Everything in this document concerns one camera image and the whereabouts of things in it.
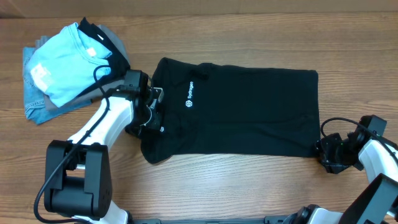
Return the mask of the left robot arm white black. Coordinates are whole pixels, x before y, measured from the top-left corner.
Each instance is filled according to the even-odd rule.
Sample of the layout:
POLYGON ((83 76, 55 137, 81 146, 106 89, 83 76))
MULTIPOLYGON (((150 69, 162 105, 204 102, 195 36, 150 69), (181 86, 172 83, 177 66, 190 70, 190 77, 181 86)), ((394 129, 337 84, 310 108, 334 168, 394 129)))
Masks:
POLYGON ((135 136, 160 131, 159 87, 110 89, 94 116, 66 141, 47 147, 45 182, 36 201, 63 216, 60 223, 132 223, 112 200, 109 150, 124 128, 135 136))

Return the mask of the black polo shirt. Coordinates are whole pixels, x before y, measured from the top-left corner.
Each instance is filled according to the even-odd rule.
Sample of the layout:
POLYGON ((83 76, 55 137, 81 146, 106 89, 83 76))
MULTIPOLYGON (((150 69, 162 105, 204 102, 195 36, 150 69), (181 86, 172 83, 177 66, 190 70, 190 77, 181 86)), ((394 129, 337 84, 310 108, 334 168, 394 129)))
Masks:
POLYGON ((156 164, 177 154, 317 157, 318 73, 314 70, 189 64, 163 58, 154 74, 164 97, 160 126, 126 127, 156 164))

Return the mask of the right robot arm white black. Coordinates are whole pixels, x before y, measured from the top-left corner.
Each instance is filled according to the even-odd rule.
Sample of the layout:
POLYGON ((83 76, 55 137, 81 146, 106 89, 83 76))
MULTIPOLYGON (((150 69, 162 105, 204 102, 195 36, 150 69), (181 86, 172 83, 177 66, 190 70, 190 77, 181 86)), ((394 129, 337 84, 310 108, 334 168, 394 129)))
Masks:
POLYGON ((338 133, 323 135, 315 149, 328 173, 355 167, 366 172, 369 185, 344 212, 309 205, 284 223, 384 223, 386 215, 397 218, 397 144, 384 138, 387 122, 376 115, 363 116, 355 125, 346 139, 338 133))

